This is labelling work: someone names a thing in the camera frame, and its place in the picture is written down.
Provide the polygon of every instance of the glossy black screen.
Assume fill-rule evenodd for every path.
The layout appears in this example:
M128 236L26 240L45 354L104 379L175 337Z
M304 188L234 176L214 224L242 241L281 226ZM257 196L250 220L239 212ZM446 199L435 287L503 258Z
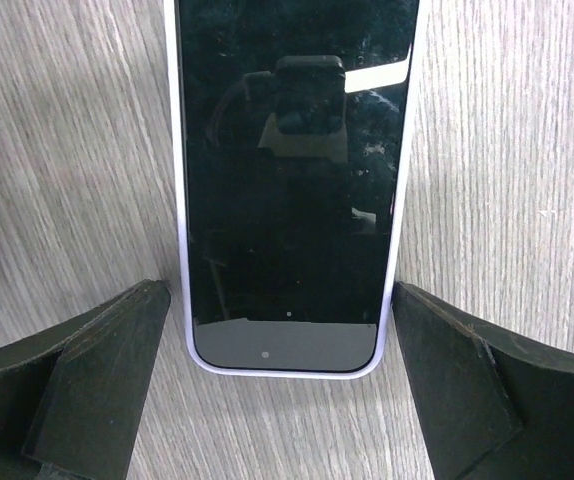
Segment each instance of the glossy black screen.
M191 307L208 363L350 371L369 361L417 8L180 1ZM325 336L320 324L329 326L325 349L362 342L367 354L342 365L318 365L336 358L327 351L304 364L280 358L318 348L308 342ZM254 345L273 335L293 348ZM243 355L245 342L258 352Z

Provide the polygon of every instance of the smartphone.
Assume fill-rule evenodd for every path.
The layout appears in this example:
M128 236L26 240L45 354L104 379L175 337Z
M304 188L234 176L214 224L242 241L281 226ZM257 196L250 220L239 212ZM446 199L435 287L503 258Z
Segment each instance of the smartphone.
M186 341L227 375L383 354L425 0L165 0Z

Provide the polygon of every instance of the black smartphone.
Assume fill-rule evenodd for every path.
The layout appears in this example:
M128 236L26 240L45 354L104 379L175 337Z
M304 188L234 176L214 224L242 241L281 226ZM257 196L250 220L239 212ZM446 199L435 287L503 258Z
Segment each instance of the black smartphone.
M187 345L205 369L378 364L423 1L165 1Z

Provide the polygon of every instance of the gray wooden surface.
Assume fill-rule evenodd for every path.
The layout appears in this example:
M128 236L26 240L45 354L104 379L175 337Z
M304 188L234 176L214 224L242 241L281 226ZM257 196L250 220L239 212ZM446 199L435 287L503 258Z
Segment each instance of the gray wooden surface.
M574 351L574 0L435 3L398 277ZM393 330L353 382L189 360L164 42L160 0L0 0L0 345L166 278L130 478L431 478Z

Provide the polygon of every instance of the silver phone frame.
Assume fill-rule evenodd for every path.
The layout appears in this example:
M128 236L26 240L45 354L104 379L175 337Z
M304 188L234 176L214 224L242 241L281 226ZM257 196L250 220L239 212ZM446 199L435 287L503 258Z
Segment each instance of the silver phone frame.
M402 135L400 162L398 165L398 178L394 197L393 224L387 270L385 274L385 288L380 311L380 321L377 325L376 348L374 355L362 369L347 372L313 372L313 371L282 371L282 370L240 370L215 367L205 362L196 350L194 343L194 322L191 313L191 296L189 287L189 251L187 242L187 208L185 197L185 168L184 168L184 112L180 108L180 78L178 64L178 38L176 25L176 1L164 0L165 36L167 41L167 66L169 80L169 98L172 143L174 156L174 182L176 187L176 209L178 220L178 243L180 250L180 272L182 286L183 314L185 322L185 341L189 354L200 367L220 375L235 375L248 377L282 377L282 378L312 378L326 380L351 380L370 373L380 363L385 351L387 321L391 312L391 296L394 286L394 274L400 233L402 229L402 214L407 188L407 177L411 157L411 139L415 127L415 116L419 97L420 69L425 54L425 37L427 31L428 1L419 0L418 16L416 18L416 31L414 34L414 48L409 68L409 90L407 92L407 105L405 110L404 129Z

